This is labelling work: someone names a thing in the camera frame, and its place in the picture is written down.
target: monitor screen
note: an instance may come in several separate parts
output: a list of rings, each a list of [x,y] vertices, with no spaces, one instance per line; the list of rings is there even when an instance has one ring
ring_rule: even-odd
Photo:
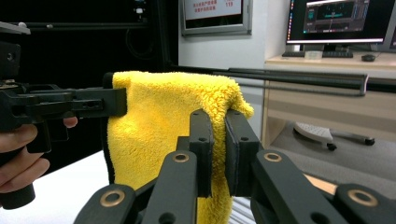
[[[290,0],[287,44],[382,43],[395,0]]]
[[[384,43],[379,45],[373,44],[371,49],[373,51],[396,53],[396,4],[393,6]]]

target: bolt hole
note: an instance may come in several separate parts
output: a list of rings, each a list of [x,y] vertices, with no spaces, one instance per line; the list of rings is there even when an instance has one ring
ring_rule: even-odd
[[[119,195],[118,193],[112,193],[112,194],[109,194],[109,195],[106,197],[106,201],[109,202],[109,203],[111,203],[111,202],[115,202],[115,201],[118,200],[119,198],[120,198],[120,195]]]
[[[189,159],[190,159],[189,155],[182,154],[182,153],[176,154],[173,157],[173,160],[176,162],[185,162],[185,161],[188,161]]]
[[[172,213],[164,213],[158,219],[160,224],[173,224],[176,221],[176,217]]]
[[[265,153],[264,158],[268,161],[282,161],[282,157],[272,152]]]
[[[15,54],[14,53],[9,53],[7,55],[7,60],[9,60],[10,62],[13,62],[15,60]]]
[[[321,213],[313,213],[311,218],[315,223],[318,224],[330,224],[330,220]]]
[[[375,207],[378,205],[378,199],[374,195],[361,189],[350,189],[347,195],[355,203],[364,206]]]

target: brass screw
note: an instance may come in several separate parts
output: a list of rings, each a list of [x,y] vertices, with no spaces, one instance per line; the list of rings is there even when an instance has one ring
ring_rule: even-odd
[[[359,194],[366,196],[368,200],[363,200],[361,197],[359,197]],[[347,192],[347,196],[349,196],[349,198],[355,203],[359,203],[367,207],[375,207],[378,205],[378,200],[375,196],[361,189],[350,189]]]
[[[173,160],[176,162],[185,162],[190,159],[189,155],[184,153],[178,153],[173,157]]]
[[[118,198],[116,200],[109,201],[107,197],[110,196],[111,194],[117,194]],[[102,197],[100,198],[100,204],[103,207],[113,207],[121,203],[124,200],[124,198],[125,198],[125,193],[122,190],[120,189],[109,190],[108,192],[103,194]]]
[[[264,158],[268,161],[282,161],[282,157],[274,152],[268,152],[264,154]]]

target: finger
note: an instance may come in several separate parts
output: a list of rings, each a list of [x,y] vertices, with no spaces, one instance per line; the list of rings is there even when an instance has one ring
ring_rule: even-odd
[[[64,119],[64,126],[66,126],[66,128],[73,128],[77,123],[78,120],[76,117]]]
[[[23,189],[42,176],[49,168],[50,162],[48,160],[42,158],[38,159],[28,169],[1,186],[0,193],[9,193],[18,189]]]
[[[36,136],[37,128],[33,124],[23,124],[11,132],[0,133],[0,153],[24,147]]]
[[[43,153],[29,153],[25,147],[11,161],[0,167],[0,186],[32,166]]]

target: yellow towel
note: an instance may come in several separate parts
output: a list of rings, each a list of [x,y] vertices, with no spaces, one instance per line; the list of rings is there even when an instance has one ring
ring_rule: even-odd
[[[226,111],[253,115],[238,84],[228,78],[186,73],[119,72],[113,88],[126,88],[128,112],[110,118],[107,142],[115,183],[139,189],[160,172],[163,159],[176,149],[177,137],[190,135],[190,113],[202,108],[210,117],[213,148],[212,197],[198,199],[198,223],[227,223],[232,198],[225,169]]]

